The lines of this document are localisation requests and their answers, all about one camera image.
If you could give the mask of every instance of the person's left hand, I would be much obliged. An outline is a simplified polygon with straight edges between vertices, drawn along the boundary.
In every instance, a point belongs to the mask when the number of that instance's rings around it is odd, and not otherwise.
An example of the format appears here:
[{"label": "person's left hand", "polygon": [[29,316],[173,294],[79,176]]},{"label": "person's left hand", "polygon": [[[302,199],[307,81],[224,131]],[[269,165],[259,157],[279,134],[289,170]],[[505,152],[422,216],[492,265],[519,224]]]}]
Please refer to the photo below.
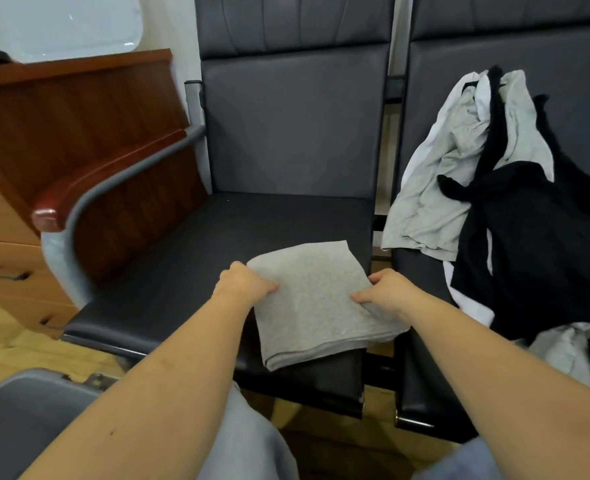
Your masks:
[{"label": "person's left hand", "polygon": [[247,266],[235,261],[229,269],[225,269],[219,275],[213,297],[229,295],[244,300],[248,306],[253,306],[268,293],[277,291],[279,287],[279,283],[265,280]]}]

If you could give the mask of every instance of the wooden furniture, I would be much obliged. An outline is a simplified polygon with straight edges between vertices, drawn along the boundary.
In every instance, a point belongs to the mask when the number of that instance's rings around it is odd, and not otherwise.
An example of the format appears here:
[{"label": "wooden furniture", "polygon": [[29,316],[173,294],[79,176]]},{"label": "wooden furniture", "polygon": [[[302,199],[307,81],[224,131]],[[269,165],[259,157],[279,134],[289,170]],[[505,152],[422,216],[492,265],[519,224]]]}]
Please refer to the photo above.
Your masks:
[{"label": "wooden furniture", "polygon": [[[35,200],[51,192],[75,201],[142,147],[183,134],[170,62],[170,50],[152,50],[0,65],[0,306],[27,328],[57,336],[76,313],[42,257]],[[192,148],[102,195],[75,233],[85,272],[107,282],[205,195]],[[51,229],[65,225],[65,209],[42,216]]]}]

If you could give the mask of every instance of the drawer handle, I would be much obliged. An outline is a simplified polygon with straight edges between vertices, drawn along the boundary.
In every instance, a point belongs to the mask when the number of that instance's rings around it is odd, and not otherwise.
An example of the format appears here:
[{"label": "drawer handle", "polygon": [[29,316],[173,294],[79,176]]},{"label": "drawer handle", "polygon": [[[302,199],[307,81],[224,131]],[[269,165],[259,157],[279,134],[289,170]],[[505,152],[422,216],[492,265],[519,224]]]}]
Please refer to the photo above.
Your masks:
[{"label": "drawer handle", "polygon": [[49,322],[52,320],[52,318],[53,318],[52,315],[48,315],[48,316],[44,317],[43,319],[40,320],[40,325],[42,325],[46,328],[51,328],[53,330],[64,330],[64,327],[62,327],[62,326],[49,325]]},{"label": "drawer handle", "polygon": [[30,271],[23,271],[19,274],[0,274],[0,280],[24,281],[27,280],[31,274]]}]

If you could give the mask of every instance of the person's left arm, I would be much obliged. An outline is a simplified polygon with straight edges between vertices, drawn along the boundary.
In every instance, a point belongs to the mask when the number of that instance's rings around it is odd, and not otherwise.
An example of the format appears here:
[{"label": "person's left arm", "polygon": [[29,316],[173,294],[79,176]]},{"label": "person's left arm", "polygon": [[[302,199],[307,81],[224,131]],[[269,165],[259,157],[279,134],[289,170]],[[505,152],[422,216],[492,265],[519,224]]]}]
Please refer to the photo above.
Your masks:
[{"label": "person's left arm", "polygon": [[21,480],[195,478],[224,414],[244,320],[277,288],[233,263],[211,299],[80,414]]}]

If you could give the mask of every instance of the pile of clothes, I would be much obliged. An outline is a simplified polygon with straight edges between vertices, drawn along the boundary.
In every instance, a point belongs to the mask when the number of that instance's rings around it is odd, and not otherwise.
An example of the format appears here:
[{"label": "pile of clothes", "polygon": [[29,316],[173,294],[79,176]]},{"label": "pile of clothes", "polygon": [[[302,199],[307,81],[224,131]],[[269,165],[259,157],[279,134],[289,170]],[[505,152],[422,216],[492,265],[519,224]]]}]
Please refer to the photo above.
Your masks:
[{"label": "pile of clothes", "polygon": [[590,386],[590,176],[546,101],[523,71],[464,76],[408,163],[382,248],[443,261],[462,311]]}]

